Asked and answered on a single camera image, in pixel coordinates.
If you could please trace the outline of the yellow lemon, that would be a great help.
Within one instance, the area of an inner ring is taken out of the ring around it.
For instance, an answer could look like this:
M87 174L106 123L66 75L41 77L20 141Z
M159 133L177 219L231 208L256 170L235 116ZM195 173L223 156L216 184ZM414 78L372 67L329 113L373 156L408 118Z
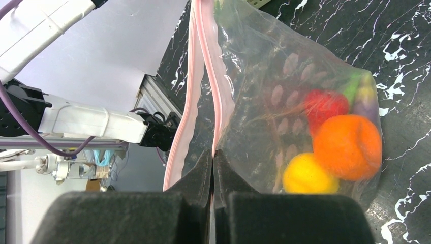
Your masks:
M334 194L339 179L328 173L316 160L314 153L294 156L282 176L283 189L289 194Z

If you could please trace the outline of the clear zip top bag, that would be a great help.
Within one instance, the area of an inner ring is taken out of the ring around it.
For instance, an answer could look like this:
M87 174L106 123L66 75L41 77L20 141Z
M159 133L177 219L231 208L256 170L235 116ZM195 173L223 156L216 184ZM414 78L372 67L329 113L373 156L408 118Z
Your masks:
M191 1L186 101L164 176L164 190L183 178L205 150L224 152L230 166L261 193L286 193L290 160L314 153L304 98L335 91L370 71L353 67L324 46L247 1ZM378 173L339 179L335 194L368 208Z

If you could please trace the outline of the purple eggplant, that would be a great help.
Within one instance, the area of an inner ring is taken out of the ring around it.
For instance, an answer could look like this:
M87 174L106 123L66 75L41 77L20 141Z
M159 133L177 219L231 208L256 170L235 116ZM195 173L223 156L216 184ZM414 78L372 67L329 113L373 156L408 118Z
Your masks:
M379 102L376 84L371 74L363 75L359 80L352 113L370 120L376 127L380 127Z

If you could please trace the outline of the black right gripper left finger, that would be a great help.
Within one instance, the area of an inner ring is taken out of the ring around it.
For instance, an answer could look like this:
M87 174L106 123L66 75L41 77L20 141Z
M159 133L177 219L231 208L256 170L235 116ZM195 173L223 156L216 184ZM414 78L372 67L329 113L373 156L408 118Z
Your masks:
M33 243L209 243L212 155L164 192L69 192L48 208Z

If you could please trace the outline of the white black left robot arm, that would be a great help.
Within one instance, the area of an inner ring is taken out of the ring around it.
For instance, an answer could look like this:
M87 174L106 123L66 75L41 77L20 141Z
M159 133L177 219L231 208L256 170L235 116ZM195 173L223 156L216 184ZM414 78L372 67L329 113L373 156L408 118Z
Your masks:
M1 136L95 138L167 149L133 98L154 74L185 1L1 1Z

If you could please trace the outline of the red pepper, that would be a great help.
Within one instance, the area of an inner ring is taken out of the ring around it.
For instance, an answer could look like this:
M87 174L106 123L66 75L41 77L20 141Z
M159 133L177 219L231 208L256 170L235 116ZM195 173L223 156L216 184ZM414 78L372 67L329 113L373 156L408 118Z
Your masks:
M348 99L336 91L314 89L306 94L303 104L312 137L326 120L349 112Z

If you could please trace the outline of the green leafy vegetable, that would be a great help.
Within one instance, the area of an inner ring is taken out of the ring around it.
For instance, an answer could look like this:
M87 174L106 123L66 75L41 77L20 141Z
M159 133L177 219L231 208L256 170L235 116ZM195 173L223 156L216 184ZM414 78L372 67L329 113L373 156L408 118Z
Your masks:
M361 74L352 74L348 79L347 83L341 89L342 94L346 97L349 106L352 106L356 91L359 86Z

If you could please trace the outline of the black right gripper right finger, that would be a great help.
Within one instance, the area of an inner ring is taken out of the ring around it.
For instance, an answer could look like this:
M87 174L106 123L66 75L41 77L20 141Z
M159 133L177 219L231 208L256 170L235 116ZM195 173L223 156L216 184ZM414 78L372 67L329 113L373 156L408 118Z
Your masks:
M374 243L359 204L343 195L263 194L213 158L216 243Z

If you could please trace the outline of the orange fruit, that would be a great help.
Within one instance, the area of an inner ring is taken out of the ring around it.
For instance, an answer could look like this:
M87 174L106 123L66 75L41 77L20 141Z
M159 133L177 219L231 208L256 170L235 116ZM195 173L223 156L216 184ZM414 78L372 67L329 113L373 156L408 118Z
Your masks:
M313 151L324 169L344 180L370 179L382 164L380 131L360 115L338 115L325 121L313 137Z

